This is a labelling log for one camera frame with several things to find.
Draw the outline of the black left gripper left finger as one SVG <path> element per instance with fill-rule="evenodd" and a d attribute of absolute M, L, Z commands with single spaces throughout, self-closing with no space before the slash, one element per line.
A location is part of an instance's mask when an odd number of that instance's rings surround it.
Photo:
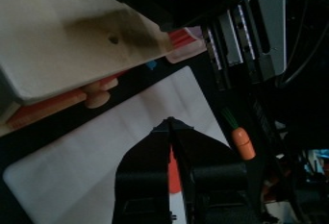
<path fill-rule="evenodd" d="M 167 119 L 126 152 L 115 172 L 112 224 L 171 224 Z"/>

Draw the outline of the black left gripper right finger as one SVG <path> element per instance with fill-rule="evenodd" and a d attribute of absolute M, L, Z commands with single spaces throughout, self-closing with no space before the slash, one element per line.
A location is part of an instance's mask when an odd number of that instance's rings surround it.
<path fill-rule="evenodd" d="M 261 224 L 246 164 L 221 141 L 170 118 L 187 224 Z"/>

